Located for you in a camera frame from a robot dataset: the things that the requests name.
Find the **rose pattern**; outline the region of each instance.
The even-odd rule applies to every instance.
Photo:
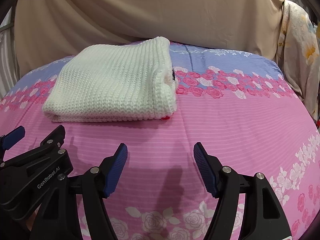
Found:
[[[216,88],[212,88],[212,87],[208,87],[205,92],[212,96],[213,98],[221,98],[223,96],[222,92],[220,89],[216,89]]]
[[[189,92],[191,92],[196,97],[200,97],[205,94],[204,89],[202,89],[200,87],[195,87],[195,86],[189,87]]]
[[[309,214],[308,214],[308,209],[306,208],[306,209],[303,211],[302,218],[301,218],[301,220],[302,220],[303,223],[306,222],[308,215],[309,215]]]
[[[180,66],[173,67],[173,69],[176,79],[180,83],[176,90],[178,95],[187,95],[189,92],[189,94],[196,97],[210,95],[212,98],[217,99],[223,96],[222,92],[218,93],[217,91],[230,90],[240,99],[247,98],[244,93],[268,98],[271,93],[278,98],[285,96],[298,98],[280,74],[278,75],[278,80],[275,80],[270,78],[269,75],[262,77],[257,73],[252,73],[252,76],[250,76],[238,69],[231,73],[226,73],[215,66],[208,66],[205,73],[189,72],[186,68]],[[0,111],[7,112],[8,110],[24,109],[28,103],[21,105],[23,102],[43,104],[51,93],[57,77],[58,75],[55,74],[45,81],[39,79],[31,87],[18,88],[15,94],[12,91],[7,93],[0,101]]]
[[[150,240],[150,238],[147,236],[143,236],[142,234],[135,233],[131,236],[130,240]]]
[[[311,225],[311,222],[312,222],[311,216],[308,216],[304,228],[305,228],[305,229],[308,229],[308,227]]]
[[[176,89],[176,94],[180,95],[186,95],[188,94],[188,89],[184,85],[178,85],[178,88]]]
[[[157,211],[146,212],[141,215],[142,218],[142,229],[148,233],[161,233],[162,230],[167,226],[167,221]]]
[[[110,222],[118,239],[125,240],[129,238],[127,223],[115,218],[111,218]]]
[[[310,199],[313,198],[313,186],[312,186],[312,185],[309,185],[308,195],[309,195],[309,198],[310,198]]]
[[[204,216],[199,210],[193,210],[190,213],[184,214],[183,221],[185,222],[186,228],[197,230],[203,227]]]
[[[190,232],[184,228],[174,228],[168,235],[169,240],[190,240]]]
[[[184,79],[182,79],[182,81],[187,84],[188,86],[196,86],[196,85],[199,85],[199,81],[195,80],[195,79],[192,79],[192,78],[189,78],[189,77],[186,77]]]
[[[298,228],[300,225],[300,220],[298,219],[297,221],[295,221],[291,227],[291,234],[292,236],[295,236],[297,234]]]
[[[300,194],[299,197],[298,197],[298,210],[300,212],[302,212],[303,209],[304,209],[305,201],[306,201],[306,197],[305,197],[304,193]]]
[[[17,110],[24,109],[29,103],[43,104],[50,94],[50,90],[56,82],[56,77],[52,81],[37,80],[37,82],[31,87],[25,86],[23,90],[18,88],[18,90],[13,94],[13,92],[8,93],[3,100],[0,101],[0,111],[4,110]]]

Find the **beige curtain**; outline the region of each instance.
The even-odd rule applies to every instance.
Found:
[[[164,36],[274,59],[284,0],[18,0],[21,76],[92,44]]]

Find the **pink rose print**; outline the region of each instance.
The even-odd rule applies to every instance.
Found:
[[[49,88],[54,87],[54,85],[55,85],[56,81],[57,81],[56,79],[55,79],[55,80],[53,80],[53,81],[50,81],[50,83],[49,83]]]
[[[313,198],[313,185],[309,185],[309,198]]]
[[[304,195],[304,193],[300,194],[299,197],[298,197],[298,210],[300,212],[302,212],[303,209],[304,209],[305,201],[306,201],[306,196]]]
[[[177,70],[177,71],[175,72],[175,74],[178,75],[178,76],[181,76],[181,77],[185,77],[185,76],[187,75],[187,73],[184,73],[184,72],[181,71],[181,70]]]
[[[183,82],[185,82],[188,86],[196,86],[196,85],[199,85],[199,82],[195,79],[192,79],[192,78],[184,78],[182,79]]]
[[[40,86],[41,86],[41,82],[38,82],[38,83],[34,84],[35,88],[39,88]]]
[[[256,90],[255,90],[255,89],[248,88],[248,89],[247,89],[247,92],[248,92],[250,95],[253,95],[253,96],[256,95]]]
[[[49,92],[49,88],[48,87],[42,87],[40,89],[40,95],[43,96],[44,94],[48,93]]]
[[[256,85],[253,84],[253,82],[251,82],[251,81],[248,81],[248,82],[247,82],[247,85],[249,85],[249,86],[252,87],[252,88],[256,88]]]
[[[41,104],[44,104],[44,102],[47,100],[46,97],[41,97]]]
[[[202,74],[202,75],[201,75],[201,77],[203,77],[203,78],[204,78],[204,79],[206,79],[206,80],[211,80],[211,79],[213,78],[213,76],[212,76],[212,75],[207,74],[207,73]]]
[[[252,78],[248,74],[244,74],[243,79],[246,81],[252,81]]]
[[[313,195],[313,204],[316,205],[318,201],[318,196],[316,194]]]
[[[28,102],[34,102],[36,100],[37,96],[33,95],[29,98]]]
[[[200,74],[196,73],[196,72],[189,72],[188,75],[192,78],[199,78]]]
[[[215,87],[218,87],[220,90],[224,90],[227,88],[227,86],[219,80],[212,80],[212,85],[214,85]]]
[[[311,222],[312,222],[312,220],[311,220],[311,216],[308,216],[308,218],[307,218],[307,221],[306,221],[306,224],[305,224],[304,228],[305,228],[305,229],[308,229],[308,227],[311,225]]]
[[[222,76],[224,76],[224,77],[227,77],[227,76],[228,76],[228,74],[225,73],[223,70],[219,70],[218,72],[219,72],[220,75],[222,75]]]
[[[228,81],[228,79],[226,79],[224,76],[222,76],[222,75],[217,75],[217,79],[219,80],[219,81],[222,81],[222,82],[227,82]]]
[[[256,96],[262,97],[262,93],[260,90],[255,89],[254,91],[256,92]]]
[[[308,217],[308,209],[306,208],[304,211],[303,211],[303,214],[302,214],[302,222],[306,222],[307,220],[307,217]]]
[[[229,73],[229,76],[234,78],[239,78],[239,75],[237,75],[236,73]]]
[[[238,90],[237,86],[235,86],[233,84],[227,83],[226,86],[228,89],[230,89],[233,92]]]
[[[178,85],[176,90],[176,94],[186,95],[188,94],[188,89],[184,85]]]
[[[214,74],[215,74],[214,71],[211,70],[211,69],[207,69],[205,72],[206,72],[207,74],[209,74],[209,75],[214,75]]]
[[[247,90],[245,89],[245,87],[243,85],[237,84],[237,88],[239,90],[241,90],[242,92],[247,92]]]
[[[292,236],[295,236],[295,235],[297,234],[299,225],[300,225],[299,219],[293,223],[293,225],[292,225],[292,227],[291,227],[291,234],[292,234]]]
[[[16,110],[16,109],[18,109],[18,105],[17,104],[10,104],[9,108],[10,108],[10,110]]]
[[[266,90],[262,90],[261,93],[262,93],[262,95],[264,95],[264,96],[266,96],[268,98],[270,97],[270,94]]]
[[[191,92],[196,97],[200,97],[205,94],[204,89],[199,88],[199,87],[195,87],[195,86],[189,87],[189,92]]]
[[[315,217],[316,217],[316,210],[313,209],[312,214],[311,214],[312,220],[315,219]]]
[[[244,86],[244,87],[247,85],[247,84],[246,84],[243,80],[241,80],[241,79],[239,79],[238,82],[239,82],[240,85],[242,85],[242,86]]]
[[[208,87],[205,91],[213,98],[221,98],[223,96],[221,90],[217,88]]]
[[[283,97],[289,96],[286,92],[284,92],[282,90],[276,91],[276,93],[278,93],[279,95],[281,95]]]
[[[35,104],[39,104],[42,101],[42,97],[37,97],[35,100]]]
[[[252,76],[252,81],[256,82],[256,83],[259,83],[260,82],[260,79],[257,77],[257,76]]]

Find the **folded white sweater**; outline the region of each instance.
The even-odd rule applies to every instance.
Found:
[[[55,122],[161,119],[176,111],[170,42],[87,47],[61,70],[43,105]]]

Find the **metal screw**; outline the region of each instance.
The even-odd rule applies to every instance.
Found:
[[[228,166],[224,166],[224,167],[222,168],[222,170],[223,170],[223,172],[225,172],[225,173],[230,173],[230,172],[231,172],[231,168],[228,167]]]
[[[264,175],[260,172],[257,173],[257,178],[258,179],[264,179]]]
[[[99,168],[98,168],[98,167],[92,167],[92,168],[90,169],[90,172],[91,172],[92,174],[96,174],[96,173],[99,172]]]
[[[65,149],[60,149],[60,150],[58,150],[58,153],[59,153],[59,154],[63,154],[63,153],[65,153],[65,152],[66,152]]]
[[[65,176],[64,173],[61,173],[61,174],[59,174],[59,175],[57,176],[58,180],[64,180],[65,177],[66,177],[66,176]]]

